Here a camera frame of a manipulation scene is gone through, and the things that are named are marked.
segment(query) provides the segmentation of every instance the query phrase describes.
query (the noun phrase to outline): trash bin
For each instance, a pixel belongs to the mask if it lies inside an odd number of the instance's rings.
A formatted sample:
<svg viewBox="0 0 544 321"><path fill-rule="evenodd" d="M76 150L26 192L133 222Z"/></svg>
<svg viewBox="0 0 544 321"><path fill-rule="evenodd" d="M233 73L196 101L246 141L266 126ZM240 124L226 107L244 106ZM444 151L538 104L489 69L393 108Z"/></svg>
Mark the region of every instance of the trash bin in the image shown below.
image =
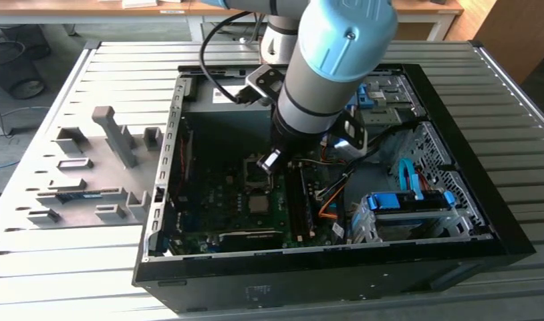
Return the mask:
<svg viewBox="0 0 544 321"><path fill-rule="evenodd" d="M25 47L25 54L33 60L49 55L46 38L38 25L0 25L6 41L20 42Z"/></svg>
<svg viewBox="0 0 544 321"><path fill-rule="evenodd" d="M14 99L34 97L44 82L20 42L0 42L0 87Z"/></svg>

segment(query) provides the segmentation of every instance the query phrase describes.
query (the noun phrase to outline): ventilation grille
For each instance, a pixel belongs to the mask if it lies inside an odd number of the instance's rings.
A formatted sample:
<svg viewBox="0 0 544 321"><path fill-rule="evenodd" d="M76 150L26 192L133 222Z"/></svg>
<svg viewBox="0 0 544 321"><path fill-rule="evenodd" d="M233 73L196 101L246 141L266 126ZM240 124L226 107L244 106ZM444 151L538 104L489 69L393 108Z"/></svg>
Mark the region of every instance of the ventilation grille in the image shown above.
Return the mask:
<svg viewBox="0 0 544 321"><path fill-rule="evenodd" d="M469 196L457 172L441 171L440 165L449 165L450 159L441 145L434 130L429 124L418 126L414 132L405 137L405 143L396 154L392 166L392 179L398 188L398 160L409 158L414 166L421 167L421 174L430 187L450 191L456 195L458 209L466 209L469 219L474 225L484 225L484 220Z"/></svg>

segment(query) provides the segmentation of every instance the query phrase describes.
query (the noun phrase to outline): motherboard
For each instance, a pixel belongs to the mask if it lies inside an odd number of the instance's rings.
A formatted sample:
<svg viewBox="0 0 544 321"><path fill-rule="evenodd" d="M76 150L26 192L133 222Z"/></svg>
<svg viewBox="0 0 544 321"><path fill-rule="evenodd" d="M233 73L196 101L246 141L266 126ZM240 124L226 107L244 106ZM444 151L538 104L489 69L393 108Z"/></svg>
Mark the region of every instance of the motherboard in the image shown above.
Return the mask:
<svg viewBox="0 0 544 321"><path fill-rule="evenodd" d="M236 160L197 158L178 194L176 254L258 251L330 244L329 222L314 217L325 169L294 162L274 176L257 153Z"/></svg>

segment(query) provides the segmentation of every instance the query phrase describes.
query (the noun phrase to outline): slatted metal table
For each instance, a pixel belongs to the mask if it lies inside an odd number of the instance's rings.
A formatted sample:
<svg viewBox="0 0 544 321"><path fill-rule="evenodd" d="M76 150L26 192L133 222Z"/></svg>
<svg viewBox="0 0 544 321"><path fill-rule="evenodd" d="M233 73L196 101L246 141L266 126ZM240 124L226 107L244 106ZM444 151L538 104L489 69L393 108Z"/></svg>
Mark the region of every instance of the slatted metal table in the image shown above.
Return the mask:
<svg viewBox="0 0 544 321"><path fill-rule="evenodd" d="M177 316L130 285L141 232L136 222L78 227L73 222L70 228L40 229L25 220L17 207L36 205L26 188L42 186L58 174L33 174L48 157L60 157L53 130L78 126L85 136L102 136L89 115L104 104L114 107L117 124L128 125L133 134L150 126L164 130L176 69L197 64L197 50L193 43L170 42L101 43L84 50L0 198L0 318L544 319L544 115L488 53L468 43L396 42L384 62L424 68L534 244L537 253L514 265L437 294ZM206 60L254 64L257 48L214 43ZM154 172L130 174L150 189L140 177Z"/></svg>

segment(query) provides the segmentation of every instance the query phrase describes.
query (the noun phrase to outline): open computer tower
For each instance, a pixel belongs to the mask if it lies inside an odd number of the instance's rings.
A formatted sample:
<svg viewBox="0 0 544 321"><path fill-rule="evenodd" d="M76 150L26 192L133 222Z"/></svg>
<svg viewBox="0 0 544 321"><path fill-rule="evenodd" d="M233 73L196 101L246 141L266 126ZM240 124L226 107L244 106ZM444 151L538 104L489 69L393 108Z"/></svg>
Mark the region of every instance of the open computer tower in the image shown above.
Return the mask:
<svg viewBox="0 0 544 321"><path fill-rule="evenodd" d="M256 68L209 69L232 91ZM174 312L441 291L534 253L420 66L382 64L357 89L370 137L418 122L381 143L326 214L337 141L266 177L273 105L234 105L197 67L178 73L133 274Z"/></svg>

